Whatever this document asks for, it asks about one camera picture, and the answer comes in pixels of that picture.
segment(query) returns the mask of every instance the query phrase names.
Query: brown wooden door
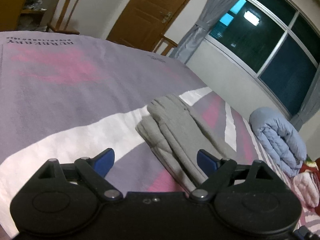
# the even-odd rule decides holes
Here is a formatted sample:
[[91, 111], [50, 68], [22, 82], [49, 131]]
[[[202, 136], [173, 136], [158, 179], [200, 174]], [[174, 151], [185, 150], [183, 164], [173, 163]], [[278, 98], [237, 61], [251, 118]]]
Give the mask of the brown wooden door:
[[151, 51], [189, 0], [130, 0], [107, 40]]

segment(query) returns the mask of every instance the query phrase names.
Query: door handle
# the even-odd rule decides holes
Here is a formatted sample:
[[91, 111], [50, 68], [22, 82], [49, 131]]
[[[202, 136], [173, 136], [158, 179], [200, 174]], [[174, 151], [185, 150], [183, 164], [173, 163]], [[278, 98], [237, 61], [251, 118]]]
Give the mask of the door handle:
[[163, 18], [162, 23], [166, 23], [169, 19], [171, 19], [172, 12], [168, 12], [167, 15]]

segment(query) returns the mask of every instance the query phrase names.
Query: window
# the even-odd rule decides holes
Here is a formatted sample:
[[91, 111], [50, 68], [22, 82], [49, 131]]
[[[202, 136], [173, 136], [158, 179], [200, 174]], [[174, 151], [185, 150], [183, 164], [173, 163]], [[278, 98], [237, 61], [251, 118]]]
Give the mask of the window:
[[287, 0], [239, 0], [207, 39], [289, 114], [299, 111], [320, 62], [320, 36]]

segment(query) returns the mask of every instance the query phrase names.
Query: chair backrest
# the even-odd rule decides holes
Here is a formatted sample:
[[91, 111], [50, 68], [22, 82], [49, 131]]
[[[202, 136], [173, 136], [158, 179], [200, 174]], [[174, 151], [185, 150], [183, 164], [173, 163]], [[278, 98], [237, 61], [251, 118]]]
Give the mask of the chair backrest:
[[172, 48], [176, 48], [178, 47], [178, 44], [175, 43], [173, 40], [170, 40], [169, 38], [167, 38], [166, 36], [164, 36], [163, 34], [161, 34], [161, 39], [158, 43], [158, 46], [156, 46], [156, 48], [153, 50], [153, 52], [157, 52], [158, 49], [160, 48], [160, 46], [163, 44], [163, 43], [166, 43], [167, 44], [167, 47], [163, 50], [163, 52], [161, 53], [162, 56], [167, 56], [167, 54], [169, 53], [169, 51], [172, 49]]
[[[54, 10], [53, 10], [53, 14], [52, 14], [52, 17], [51, 17], [51, 19], [50, 19], [50, 21], [49, 21], [49, 24], [51, 24], [51, 22], [52, 22], [52, 20], [53, 20], [53, 16], [54, 16], [54, 14], [55, 14], [55, 12], [56, 12], [57, 5], [58, 5], [59, 1], [60, 1], [60, 0], [57, 0], [57, 4], [56, 4], [56, 6], [55, 6], [55, 8], [54, 8]], [[68, 24], [69, 24], [70, 19], [71, 19], [71, 16], [72, 16], [72, 14], [73, 14], [73, 11], [75, 10], [76, 5], [78, 4], [78, 1], [79, 1], [79, 0], [76, 0], [75, 4], [73, 5], [73, 8], [72, 8], [72, 10], [71, 10], [71, 12], [70, 12], [70, 14], [69, 14], [68, 20], [67, 20], [66, 25], [64, 26], [64, 29], [63, 29], [63, 30], [66, 30], [66, 29], [67, 29]], [[61, 11], [61, 13], [60, 13], [59, 19], [58, 19], [58, 21], [57, 21], [57, 23], [56, 23], [56, 26], [55, 26], [55, 28], [56, 28], [57, 30], [59, 30], [60, 27], [61, 27], [61, 23], [62, 23], [62, 21], [63, 21], [63, 18], [64, 18], [65, 15], [66, 15], [66, 11], [67, 11], [67, 8], [68, 8], [68, 6], [69, 6], [69, 3], [70, 3], [70, 0], [66, 0], [66, 1], [64, 2], [64, 5], [63, 5], [63, 7], [62, 7], [62, 11]]]

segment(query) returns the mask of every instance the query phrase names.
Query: window pane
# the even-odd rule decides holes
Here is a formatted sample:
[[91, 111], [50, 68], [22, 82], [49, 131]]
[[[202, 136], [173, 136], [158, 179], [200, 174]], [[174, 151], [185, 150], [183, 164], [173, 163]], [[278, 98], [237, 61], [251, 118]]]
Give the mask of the window pane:
[[309, 23], [299, 15], [292, 27], [292, 31], [307, 47], [317, 62], [320, 62], [320, 38]]
[[258, 0], [275, 15], [277, 15], [286, 25], [291, 22], [296, 9], [286, 0]]
[[237, 14], [230, 14], [220, 19], [210, 36], [230, 49], [257, 73], [284, 31], [249, 2], [242, 4]]
[[316, 68], [301, 47], [288, 36], [260, 79], [295, 115], [309, 90]]

